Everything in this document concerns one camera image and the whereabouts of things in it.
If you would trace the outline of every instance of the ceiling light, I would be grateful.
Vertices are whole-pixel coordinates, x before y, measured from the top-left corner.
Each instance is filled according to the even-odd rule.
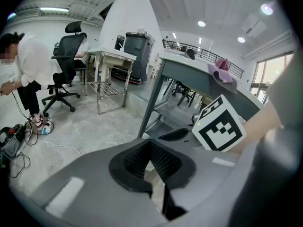
[[[201,27],[205,27],[206,23],[203,22],[203,21],[199,21],[199,22],[198,22],[198,25],[201,26]]]
[[[245,42],[245,39],[242,38],[242,37],[239,37],[239,38],[238,38],[238,41],[239,41],[240,43],[244,43],[244,42]]]
[[[12,18],[12,17],[14,17],[14,16],[16,16],[15,13],[10,13],[10,15],[8,16],[8,19],[7,19],[7,20],[9,20],[10,18]]]
[[[43,7],[40,8],[42,11],[60,11],[60,12],[68,12],[68,9],[62,9],[62,8],[50,8],[50,7]]]
[[[267,4],[263,4],[261,6],[261,10],[263,13],[265,13],[266,15],[272,15],[273,14],[273,10],[271,9],[271,7]]]

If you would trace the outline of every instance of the chair base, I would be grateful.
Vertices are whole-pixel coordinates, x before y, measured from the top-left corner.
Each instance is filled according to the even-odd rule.
[[[70,92],[66,91],[65,88],[63,88],[63,87],[61,87],[60,89],[63,89],[65,91],[65,93],[59,92],[59,88],[55,88],[55,95],[48,96],[48,97],[41,100],[43,105],[46,105],[46,101],[50,100],[50,102],[46,105],[46,107],[43,110],[43,115],[45,117],[48,117],[47,110],[56,101],[61,101],[62,103],[64,103],[68,107],[70,107],[71,112],[75,111],[75,108],[69,102],[67,102],[64,98],[67,97],[67,96],[74,96],[74,95],[76,95],[77,98],[80,98],[80,95],[78,93],[70,93]]]

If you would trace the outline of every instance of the white shirt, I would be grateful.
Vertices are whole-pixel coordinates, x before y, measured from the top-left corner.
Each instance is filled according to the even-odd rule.
[[[75,58],[75,60],[80,60],[85,65],[86,64],[86,59],[87,59],[87,52],[89,51],[89,49],[90,49],[90,46],[89,46],[89,43],[87,41],[84,44],[81,43],[77,53],[86,52],[86,54],[82,58]]]
[[[36,36],[28,32],[19,42],[15,57],[18,72],[10,77],[10,82],[21,78],[22,86],[36,81],[43,90],[49,85],[54,85],[53,74],[61,73],[57,60],[52,60],[52,53]]]

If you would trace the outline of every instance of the metal table frame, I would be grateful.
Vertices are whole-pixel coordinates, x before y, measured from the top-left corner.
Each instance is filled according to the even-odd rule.
[[[144,114],[144,118],[138,133],[138,138],[141,138],[145,132],[152,111],[167,102],[168,97],[164,102],[155,105],[165,77],[181,81],[191,88],[205,92],[212,98],[217,98],[223,94],[236,112],[246,121],[259,111],[259,108],[244,94],[241,92],[235,94],[223,88],[210,74],[179,62],[163,59],[162,65],[158,72],[158,77],[151,93],[151,98]]]
[[[123,69],[115,67],[118,70],[122,70],[124,72],[127,72],[127,78],[126,78],[126,81],[125,81],[125,86],[124,86],[124,91],[123,92],[120,92],[118,89],[114,88],[112,85],[108,84],[107,82],[101,81],[100,72],[101,72],[101,69],[102,69],[103,60],[104,60],[105,56],[112,56],[112,57],[119,58],[119,59],[122,59],[124,61],[129,61],[130,62],[129,66],[127,67],[127,70],[123,70]],[[90,68],[89,68],[89,56],[88,56],[88,58],[86,60],[86,65],[85,65],[85,95],[87,95],[87,85],[90,85],[91,88],[97,93],[98,114],[101,114],[100,100],[102,100],[104,97],[123,94],[124,98],[123,98],[123,102],[122,102],[122,107],[125,106],[127,88],[128,88],[129,78],[130,78],[131,73],[132,73],[133,63],[134,63],[134,60],[131,60],[131,59],[126,58],[124,56],[112,54],[112,53],[109,53],[109,52],[100,51],[98,72],[95,72],[95,73],[97,73],[97,82],[95,82],[95,81],[88,82],[88,74],[91,73],[89,71]]]

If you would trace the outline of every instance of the chair headrest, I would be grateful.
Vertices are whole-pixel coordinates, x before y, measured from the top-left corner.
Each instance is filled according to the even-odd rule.
[[[76,22],[72,22],[70,24],[68,24],[65,27],[65,32],[66,33],[77,33],[77,32],[81,32],[81,23],[82,21],[76,21]]]

